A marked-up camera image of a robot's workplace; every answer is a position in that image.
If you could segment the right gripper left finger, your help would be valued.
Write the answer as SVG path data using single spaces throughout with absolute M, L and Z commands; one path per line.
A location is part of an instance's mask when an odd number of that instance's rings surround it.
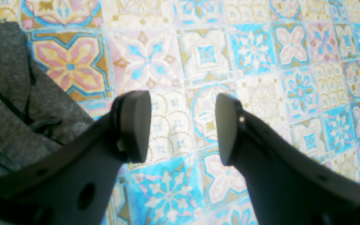
M 100 225 L 123 164 L 144 163 L 149 91 L 130 91 L 74 141 L 0 178 L 0 225 Z

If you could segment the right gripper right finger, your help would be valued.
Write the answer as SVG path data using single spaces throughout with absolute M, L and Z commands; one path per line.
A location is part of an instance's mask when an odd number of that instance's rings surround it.
M 232 95 L 216 98 L 224 166 L 245 179 L 260 225 L 360 225 L 360 184 L 315 162 Z

